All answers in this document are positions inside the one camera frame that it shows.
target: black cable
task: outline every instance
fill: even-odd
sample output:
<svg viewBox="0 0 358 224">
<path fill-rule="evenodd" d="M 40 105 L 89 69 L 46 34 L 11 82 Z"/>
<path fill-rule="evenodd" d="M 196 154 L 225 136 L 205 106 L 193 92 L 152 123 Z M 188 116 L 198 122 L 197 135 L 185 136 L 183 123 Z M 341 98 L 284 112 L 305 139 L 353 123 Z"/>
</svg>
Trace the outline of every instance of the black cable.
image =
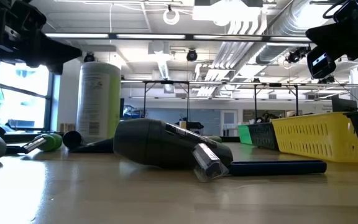
<svg viewBox="0 0 358 224">
<path fill-rule="evenodd" d="M 338 82 L 338 80 L 336 80 L 336 78 L 334 78 L 335 82 L 337 82 L 338 84 L 340 84 L 342 86 L 342 84 L 340 82 Z M 350 90 L 346 89 L 344 86 L 342 86 L 343 89 L 345 89 L 351 96 L 353 96 L 355 99 L 358 100 L 358 98 L 356 96 L 354 96 Z"/>
<path fill-rule="evenodd" d="M 333 4 L 329 9 L 327 9 L 326 12 L 324 12 L 323 18 L 324 18 L 324 19 L 332 19 L 332 18 L 334 17 L 334 14 L 332 14 L 332 15 L 330 15 L 330 16 L 327 16 L 327 14 L 328 14 L 331 10 L 333 10 L 336 6 L 338 6 L 338 5 L 340 5 L 340 4 L 344 4 L 345 2 L 348 2 L 348 1 L 350 1 L 350 0 L 340 0 L 340 1 L 338 1 L 337 3 Z"/>
</svg>

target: yellow plastic crate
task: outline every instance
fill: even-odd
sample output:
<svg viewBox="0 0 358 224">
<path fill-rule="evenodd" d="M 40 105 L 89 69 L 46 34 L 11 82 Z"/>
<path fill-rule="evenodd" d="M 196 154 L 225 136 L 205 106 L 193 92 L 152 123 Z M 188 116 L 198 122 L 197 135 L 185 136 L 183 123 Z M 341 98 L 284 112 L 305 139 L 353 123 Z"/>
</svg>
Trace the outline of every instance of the yellow plastic crate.
<svg viewBox="0 0 358 224">
<path fill-rule="evenodd" d="M 358 138 L 341 112 L 273 120 L 281 152 L 333 162 L 358 162 Z"/>
</svg>

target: black blue handle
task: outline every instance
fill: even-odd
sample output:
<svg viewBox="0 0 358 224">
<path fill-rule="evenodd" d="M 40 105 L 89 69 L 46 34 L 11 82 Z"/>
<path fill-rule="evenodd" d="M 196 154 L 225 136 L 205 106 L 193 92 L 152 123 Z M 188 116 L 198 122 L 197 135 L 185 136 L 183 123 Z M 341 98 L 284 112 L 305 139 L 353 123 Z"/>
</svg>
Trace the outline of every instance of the black blue handle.
<svg viewBox="0 0 358 224">
<path fill-rule="evenodd" d="M 246 175 L 300 175 L 326 172 L 327 163 L 323 161 L 258 161 L 232 162 L 229 174 Z"/>
</svg>

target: ceiling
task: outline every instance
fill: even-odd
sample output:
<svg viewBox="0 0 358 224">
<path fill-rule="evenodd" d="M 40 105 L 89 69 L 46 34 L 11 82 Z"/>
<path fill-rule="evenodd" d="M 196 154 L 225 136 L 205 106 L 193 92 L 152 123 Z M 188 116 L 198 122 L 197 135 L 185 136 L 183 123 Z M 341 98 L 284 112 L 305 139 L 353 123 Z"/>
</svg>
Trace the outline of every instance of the ceiling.
<svg viewBox="0 0 358 224">
<path fill-rule="evenodd" d="M 182 10 L 192 10 L 194 0 L 182 1 Z M 267 21 L 271 21 L 290 0 L 277 0 L 277 6 L 267 11 Z M 33 0 L 31 2 L 47 16 L 48 24 L 44 32 L 136 32 L 136 33 L 187 33 L 187 34 L 226 34 L 228 26 L 221 27 L 212 21 L 194 21 L 191 15 L 180 13 L 180 20 L 175 25 L 168 25 L 163 20 L 166 6 L 145 5 L 143 11 L 140 5 L 126 5 L 127 9 L 111 4 L 84 4 L 83 2 L 57 2 L 55 0 Z M 83 50 L 94 46 L 114 45 L 120 51 L 126 65 L 122 74 L 127 78 L 141 77 L 158 70 L 154 61 L 148 60 L 148 40 L 71 40 L 69 44 Z M 195 71 L 197 63 L 187 62 L 188 49 L 196 49 L 198 60 L 214 60 L 219 52 L 221 42 L 196 41 L 167 41 L 170 52 L 174 53 L 167 62 L 169 70 Z M 348 80 L 349 68 L 354 63 L 340 63 L 337 65 L 337 79 Z M 268 66 L 260 77 L 262 82 L 285 81 L 288 76 L 297 82 L 310 77 L 305 60 L 287 68 L 283 58 L 272 66 Z"/>
</svg>

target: window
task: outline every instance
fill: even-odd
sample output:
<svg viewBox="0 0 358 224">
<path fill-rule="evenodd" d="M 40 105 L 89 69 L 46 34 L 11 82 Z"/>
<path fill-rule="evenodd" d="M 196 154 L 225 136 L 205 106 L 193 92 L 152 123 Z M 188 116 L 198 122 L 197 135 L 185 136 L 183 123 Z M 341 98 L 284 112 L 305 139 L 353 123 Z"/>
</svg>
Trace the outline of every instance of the window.
<svg viewBox="0 0 358 224">
<path fill-rule="evenodd" d="M 0 124 L 16 128 L 43 128 L 45 99 L 0 88 Z"/>
<path fill-rule="evenodd" d="M 0 62 L 0 124 L 49 130 L 53 75 L 47 67 Z"/>
</svg>

